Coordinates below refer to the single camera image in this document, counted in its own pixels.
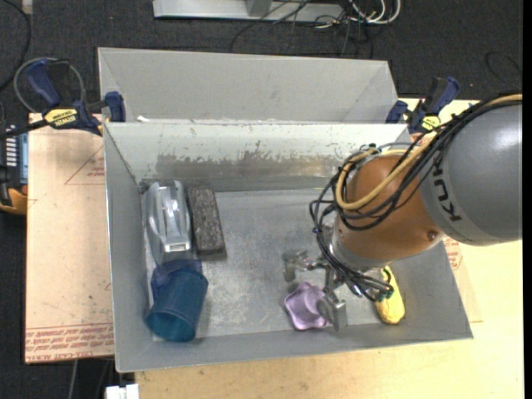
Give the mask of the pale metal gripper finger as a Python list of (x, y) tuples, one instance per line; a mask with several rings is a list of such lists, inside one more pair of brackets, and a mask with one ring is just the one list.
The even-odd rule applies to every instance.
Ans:
[(306, 250), (289, 250), (282, 254), (283, 277), (287, 283), (295, 280), (296, 272), (312, 271), (317, 263), (308, 257)]
[(344, 300), (336, 297), (324, 297), (318, 301), (319, 314), (338, 332), (347, 326), (347, 310)]

